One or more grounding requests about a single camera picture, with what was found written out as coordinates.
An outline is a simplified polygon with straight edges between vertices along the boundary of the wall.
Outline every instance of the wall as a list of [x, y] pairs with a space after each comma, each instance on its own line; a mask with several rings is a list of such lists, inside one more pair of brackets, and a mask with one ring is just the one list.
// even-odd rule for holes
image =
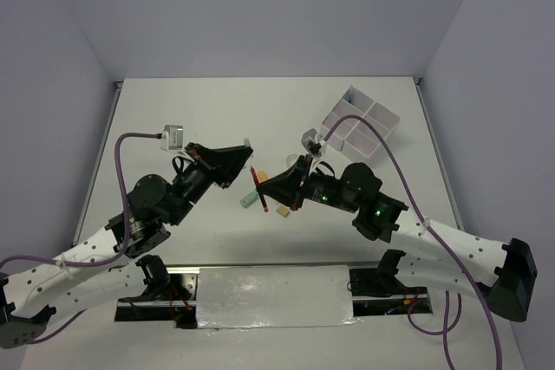
[[555, 360], [554, 68], [555, 0], [464, 0], [423, 82], [466, 228], [533, 248], [528, 322], [513, 325], [530, 369]]
[[[54, 256], [75, 233], [114, 89], [57, 0], [0, 10], [0, 258]], [[23, 353], [0, 350], [0, 367]]]
[[423, 75], [462, 0], [67, 0], [112, 80]]

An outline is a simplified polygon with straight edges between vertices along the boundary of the white paper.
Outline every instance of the white paper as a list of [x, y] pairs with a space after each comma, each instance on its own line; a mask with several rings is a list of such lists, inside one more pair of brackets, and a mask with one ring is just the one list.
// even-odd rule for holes
[[347, 266], [201, 269], [199, 328], [331, 327], [350, 324]]

